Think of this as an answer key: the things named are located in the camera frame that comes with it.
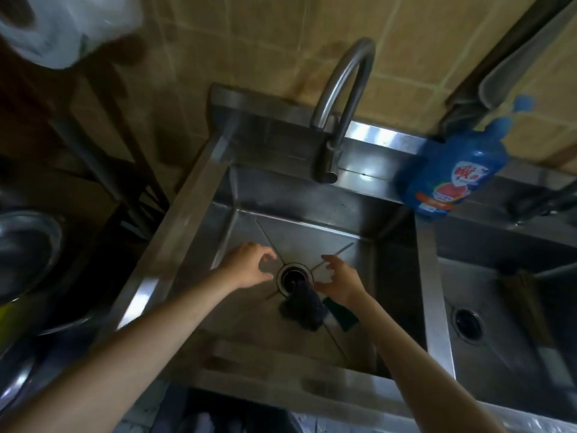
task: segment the person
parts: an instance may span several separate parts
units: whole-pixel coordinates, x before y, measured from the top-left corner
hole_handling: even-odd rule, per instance
[[[424,433],[505,432],[504,427],[436,363],[364,289],[357,271],[323,255],[330,283],[315,290],[349,308],[372,338]],[[228,294],[273,279],[261,260],[270,247],[244,243],[204,281],[117,331],[105,344],[10,413],[4,433],[108,433]]]

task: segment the person's left arm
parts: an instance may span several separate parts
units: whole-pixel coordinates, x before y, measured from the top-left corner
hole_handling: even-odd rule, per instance
[[[232,291],[273,278],[261,272],[270,247],[244,243],[202,283],[123,327],[103,346],[20,407],[5,433],[108,433],[176,354],[201,320]]]

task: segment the forearm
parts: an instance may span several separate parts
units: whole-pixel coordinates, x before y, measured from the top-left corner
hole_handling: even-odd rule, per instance
[[[375,342],[423,432],[505,432],[371,296],[358,295],[350,308]]]
[[[111,431],[200,321],[233,290],[228,279],[213,272],[119,330],[23,406],[3,431]]]

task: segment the person's right arm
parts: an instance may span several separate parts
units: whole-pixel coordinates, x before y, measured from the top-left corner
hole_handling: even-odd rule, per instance
[[[334,274],[315,290],[350,309],[369,333],[423,433],[505,433],[501,423],[409,336],[364,289],[357,271],[323,255]]]

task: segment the tiled wall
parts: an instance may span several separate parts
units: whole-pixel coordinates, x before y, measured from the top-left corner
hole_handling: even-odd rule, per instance
[[[377,60],[357,116],[426,133],[451,90],[533,1],[143,0],[146,55],[115,63],[128,91],[121,107],[170,186],[206,138],[211,82],[314,104],[336,59],[370,36]],[[520,82],[538,105],[507,138],[514,156],[539,162],[577,141],[576,67],[573,21]],[[109,151],[127,155],[86,85],[74,109]],[[566,169],[577,173],[577,161]]]

